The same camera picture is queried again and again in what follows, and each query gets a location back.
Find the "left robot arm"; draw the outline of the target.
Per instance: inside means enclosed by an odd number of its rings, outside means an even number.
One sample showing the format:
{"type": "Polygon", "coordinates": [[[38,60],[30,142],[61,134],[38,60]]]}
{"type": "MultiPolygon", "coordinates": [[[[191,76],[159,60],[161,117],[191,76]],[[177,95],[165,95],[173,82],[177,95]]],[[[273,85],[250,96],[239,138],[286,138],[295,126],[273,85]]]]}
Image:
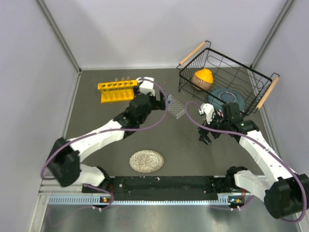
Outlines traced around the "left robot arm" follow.
{"type": "Polygon", "coordinates": [[[110,184],[107,172],[98,166],[82,164],[82,161],[103,147],[141,131],[141,124],[152,111],[165,109],[166,98],[162,92],[158,100],[149,93],[137,94],[126,110],[102,127],[77,138],[58,138],[46,161],[48,170],[62,187],[88,184],[98,191],[106,191],[110,184]]]}

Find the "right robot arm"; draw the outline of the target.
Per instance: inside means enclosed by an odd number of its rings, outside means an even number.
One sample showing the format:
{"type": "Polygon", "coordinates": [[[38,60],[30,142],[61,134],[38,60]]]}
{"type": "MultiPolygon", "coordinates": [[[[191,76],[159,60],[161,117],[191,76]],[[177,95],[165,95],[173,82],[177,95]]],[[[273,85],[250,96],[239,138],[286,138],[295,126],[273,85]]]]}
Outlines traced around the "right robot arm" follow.
{"type": "Polygon", "coordinates": [[[309,178],[297,174],[270,147],[252,120],[245,120],[236,102],[223,104],[218,112],[209,103],[203,103],[198,113],[205,116],[198,126],[200,140],[210,145],[208,134],[215,139],[222,134],[233,137],[253,158],[264,174],[258,177],[244,167],[231,167],[226,173],[225,185],[230,191],[244,189],[261,200],[274,218],[300,213],[303,218],[309,208],[309,178]]]}

